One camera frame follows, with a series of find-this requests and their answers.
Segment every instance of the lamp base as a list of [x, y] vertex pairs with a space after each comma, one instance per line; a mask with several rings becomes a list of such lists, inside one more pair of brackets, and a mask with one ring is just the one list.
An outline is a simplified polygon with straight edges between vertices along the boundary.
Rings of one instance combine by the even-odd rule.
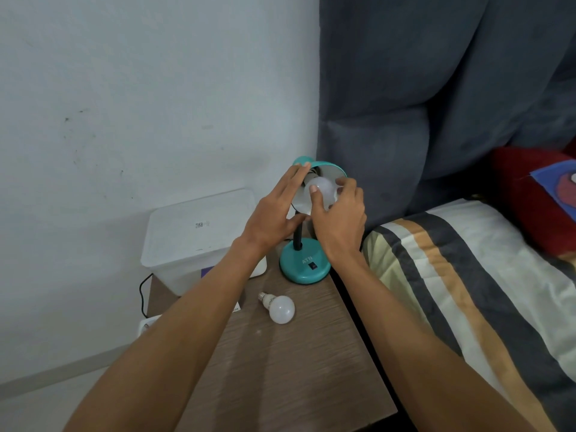
[[295, 250], [292, 242], [286, 244], [280, 255], [280, 269], [288, 280], [301, 285], [320, 282], [330, 272], [330, 262], [320, 243], [302, 238], [302, 247]]

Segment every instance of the forearm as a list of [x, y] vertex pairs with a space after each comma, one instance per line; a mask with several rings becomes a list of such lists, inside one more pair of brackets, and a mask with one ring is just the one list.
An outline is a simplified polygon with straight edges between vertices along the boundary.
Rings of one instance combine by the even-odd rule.
[[335, 269], [418, 430], [533, 430], [496, 390], [393, 297], [371, 273], [362, 254], [342, 258]]
[[241, 239], [104, 373], [65, 432], [172, 431], [262, 255]]

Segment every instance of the white plastic box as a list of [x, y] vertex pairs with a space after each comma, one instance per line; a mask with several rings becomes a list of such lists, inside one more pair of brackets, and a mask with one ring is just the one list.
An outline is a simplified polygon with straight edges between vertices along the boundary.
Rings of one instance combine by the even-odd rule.
[[[216, 265], [244, 230], [256, 208], [254, 195], [239, 189], [156, 209], [150, 215], [140, 262], [182, 296]], [[266, 271], [263, 258], [251, 277]]]

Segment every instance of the plastic container lid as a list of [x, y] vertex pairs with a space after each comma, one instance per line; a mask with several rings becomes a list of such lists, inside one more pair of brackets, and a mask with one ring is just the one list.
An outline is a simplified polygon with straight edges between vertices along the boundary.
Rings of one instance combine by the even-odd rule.
[[156, 209], [140, 262], [153, 268], [226, 249], [242, 234], [255, 207], [252, 191], [239, 189]]

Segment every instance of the hand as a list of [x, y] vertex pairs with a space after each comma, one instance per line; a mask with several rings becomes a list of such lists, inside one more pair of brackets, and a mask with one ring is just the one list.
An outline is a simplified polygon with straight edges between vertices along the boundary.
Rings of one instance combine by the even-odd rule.
[[293, 165], [282, 176], [276, 187], [265, 196], [248, 219], [241, 238], [253, 245], [263, 258], [283, 239], [288, 238], [306, 219], [305, 214], [296, 214], [286, 219], [292, 199], [310, 171], [310, 162]]
[[353, 178], [342, 177], [336, 183], [343, 185], [342, 192], [328, 211], [324, 210], [322, 193], [315, 185], [310, 187], [314, 232], [335, 268], [359, 254], [366, 223], [362, 188], [356, 187]]

